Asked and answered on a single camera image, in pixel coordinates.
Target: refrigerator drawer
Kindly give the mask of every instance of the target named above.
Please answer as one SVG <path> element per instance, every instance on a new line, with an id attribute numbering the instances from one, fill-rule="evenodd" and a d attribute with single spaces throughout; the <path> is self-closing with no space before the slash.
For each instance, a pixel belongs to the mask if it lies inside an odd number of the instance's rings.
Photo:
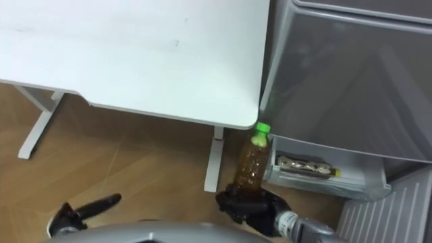
<path id="1" fill-rule="evenodd" d="M 340 176 L 320 179 L 282 171 L 277 158 L 287 154 L 320 158 L 339 169 Z M 265 179 L 272 184 L 367 201 L 382 199 L 392 191 L 381 157 L 274 136 L 269 160 Z"/>

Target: desk top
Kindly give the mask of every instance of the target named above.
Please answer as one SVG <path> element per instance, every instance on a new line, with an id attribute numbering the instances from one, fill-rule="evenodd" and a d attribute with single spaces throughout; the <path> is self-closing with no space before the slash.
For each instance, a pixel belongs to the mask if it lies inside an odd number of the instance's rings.
<path id="1" fill-rule="evenodd" d="M 247 129 L 257 120 L 268 0 L 0 5 L 4 82 L 214 126 Z"/>

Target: desk frame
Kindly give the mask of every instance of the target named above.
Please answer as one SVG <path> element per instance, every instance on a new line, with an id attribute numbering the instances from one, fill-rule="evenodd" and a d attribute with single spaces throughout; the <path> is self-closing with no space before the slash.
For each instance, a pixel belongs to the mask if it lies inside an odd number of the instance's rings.
<path id="1" fill-rule="evenodd" d="M 64 92 L 55 91 L 51 98 L 47 98 L 42 90 L 37 88 L 15 85 L 27 99 L 36 105 L 42 113 L 34 124 L 32 130 L 21 146 L 18 157 L 21 159 L 29 159 L 34 147 L 42 136 L 51 117 L 53 116 Z M 221 166 L 223 152 L 223 128 L 215 126 L 213 141 L 211 143 L 209 163 L 207 165 L 207 173 L 204 182 L 204 191 L 216 192 L 217 181 L 219 179 L 219 169 Z"/>

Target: floor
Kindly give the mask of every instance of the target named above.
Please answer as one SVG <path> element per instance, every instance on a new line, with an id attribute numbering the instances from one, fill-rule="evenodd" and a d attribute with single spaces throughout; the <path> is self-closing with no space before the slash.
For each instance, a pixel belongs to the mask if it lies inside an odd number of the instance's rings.
<path id="1" fill-rule="evenodd" d="M 39 242 L 65 201 L 78 207 L 119 192 L 123 200 L 90 226 L 139 219 L 206 221 L 234 227 L 204 192 L 211 126 L 91 107 L 66 95 L 29 161 L 17 158 L 39 110 L 0 84 L 0 242 Z M 229 183 L 245 133 L 226 131 L 219 189 Z M 265 185 L 299 215 L 335 227 L 343 199 Z"/>

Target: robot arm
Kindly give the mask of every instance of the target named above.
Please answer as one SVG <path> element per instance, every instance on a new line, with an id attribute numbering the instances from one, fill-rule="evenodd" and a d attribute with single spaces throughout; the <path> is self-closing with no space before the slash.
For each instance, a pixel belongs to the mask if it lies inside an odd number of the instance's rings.
<path id="1" fill-rule="evenodd" d="M 216 201 L 219 209 L 233 221 L 245 221 L 268 237 L 289 238 L 293 243 L 344 242 L 330 227 L 313 219 L 299 217 L 284 199 L 265 189 L 260 198 L 251 202 L 234 196 L 232 186 L 228 186 L 216 196 Z"/>

